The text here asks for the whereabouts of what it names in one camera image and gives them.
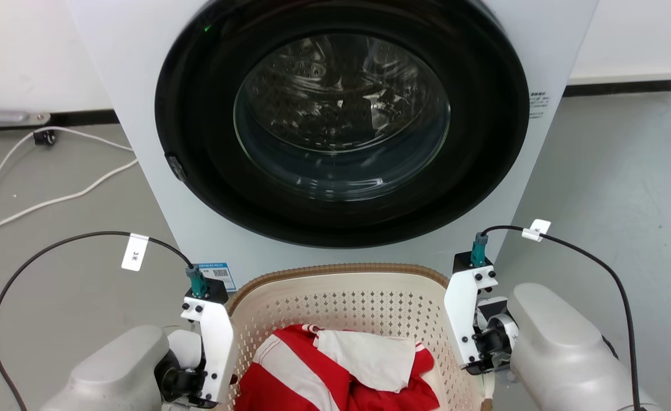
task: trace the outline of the laundry basket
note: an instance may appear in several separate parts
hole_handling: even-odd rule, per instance
[[[315,324],[383,336],[412,337],[424,343],[436,367],[424,376],[443,411],[489,410],[492,379],[458,367],[443,324],[448,280],[418,265],[341,264],[277,271],[260,276],[229,302],[242,376],[258,346],[276,329]],[[239,385],[221,409],[234,409]]]

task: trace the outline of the black cable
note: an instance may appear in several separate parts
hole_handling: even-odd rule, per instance
[[[33,257],[31,257],[25,263],[23,263],[22,266],[19,267],[17,271],[15,271],[14,275],[11,276],[11,278],[9,279],[9,282],[6,283],[5,287],[3,287],[3,291],[1,291],[1,293],[0,293],[0,308],[1,308],[1,303],[3,302],[3,298],[6,296],[6,292],[9,291],[9,288],[14,283],[15,279],[17,279],[18,275],[21,274],[22,271],[25,270],[37,258],[41,257],[42,255],[45,255],[47,252],[55,249],[56,247],[59,247],[60,245],[71,243],[72,241],[75,241],[75,240],[88,239],[89,237],[98,237],[98,236],[124,236],[124,237],[128,237],[128,236],[130,236],[130,232],[124,232],[124,231],[88,232],[87,234],[82,234],[80,236],[69,237],[69,239],[61,240],[58,243],[49,245],[49,247],[46,247],[46,249],[43,249],[40,252],[36,253]],[[153,239],[152,237],[150,237],[148,240],[152,243],[155,243],[155,244],[158,244],[158,245],[163,245],[163,247],[166,247],[167,249],[171,250],[176,255],[178,255],[182,260],[184,260],[186,262],[187,266],[189,266],[189,268],[193,268],[194,265],[191,263],[191,261],[188,258],[186,258],[186,256],[183,255],[183,253],[181,253],[178,249],[176,249],[172,245],[170,245],[166,242],[163,242],[161,240]],[[17,387],[15,387],[14,382],[9,377],[9,373],[7,373],[6,369],[3,367],[3,363],[1,362],[1,358],[0,358],[0,373],[1,373],[1,376],[3,377],[3,379],[5,380],[6,385],[9,386],[11,392],[13,393],[14,398],[17,401],[18,407],[22,411],[27,411],[26,404],[23,403],[21,395],[20,395],[20,393],[18,393]]]
[[[609,351],[612,351],[612,355],[613,355],[616,359],[619,360],[619,359],[620,359],[620,356],[617,355],[617,351],[615,351],[615,346],[612,345],[611,342],[609,342],[609,340],[606,338],[606,336],[602,336],[602,341],[604,341],[604,343],[607,345],[607,347],[609,348]]]
[[[520,231],[523,232],[523,227],[518,227],[515,225],[497,225],[494,227],[489,227],[487,229],[484,229],[482,232],[482,235],[488,234],[490,231],[495,231],[496,229],[512,229],[513,231]],[[640,384],[639,380],[637,377],[637,353],[635,351],[635,327],[632,323],[632,314],[630,313],[630,301],[627,298],[627,292],[625,292],[625,287],[622,285],[622,281],[620,281],[620,277],[617,276],[617,273],[615,273],[612,268],[609,267],[604,261],[599,260],[599,258],[589,254],[589,252],[580,249],[576,245],[567,243],[564,240],[557,239],[556,237],[549,236],[547,234],[542,234],[539,233],[540,237],[543,237],[544,239],[550,240],[552,242],[555,242],[556,244],[561,244],[564,245],[565,247],[568,247],[575,252],[580,253],[581,255],[584,255],[584,257],[589,258],[593,262],[599,264],[602,268],[604,268],[610,276],[612,276],[612,279],[614,279],[615,284],[617,284],[617,288],[620,290],[620,296],[622,297],[622,304],[625,306],[625,317],[627,317],[627,339],[629,341],[630,345],[630,376],[632,379],[632,402],[633,402],[633,408],[635,411],[645,411],[644,408],[640,406]]]

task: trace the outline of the washing machine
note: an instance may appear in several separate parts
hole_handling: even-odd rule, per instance
[[[232,291],[450,275],[511,222],[596,3],[68,0],[179,247]]]

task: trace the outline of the basket rim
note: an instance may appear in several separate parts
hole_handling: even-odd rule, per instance
[[[296,279],[308,276],[324,276],[329,274],[346,274],[346,273],[403,273],[423,276],[435,281],[435,283],[447,289],[447,284],[450,279],[438,273],[432,268],[427,268],[416,264],[398,264],[398,263],[346,263],[346,264],[329,264],[329,265],[313,265],[310,267],[292,268],[289,270],[274,271],[266,273],[252,279],[244,284],[239,291],[234,294],[227,306],[229,317],[234,314],[239,304],[245,297],[249,296],[255,289],[275,281],[283,281],[285,279]]]

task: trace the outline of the sticker on washing machine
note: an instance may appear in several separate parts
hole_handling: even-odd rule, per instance
[[[528,104],[531,108],[528,118],[541,119],[544,116],[547,107],[549,107],[549,101],[551,97],[546,93],[546,91],[537,91],[535,93],[530,93],[528,96]]]
[[[229,271],[229,266],[226,263],[199,264],[199,269],[201,270],[201,273],[203,273],[203,276],[223,281],[227,291],[237,291],[237,286],[234,284],[232,273]]]

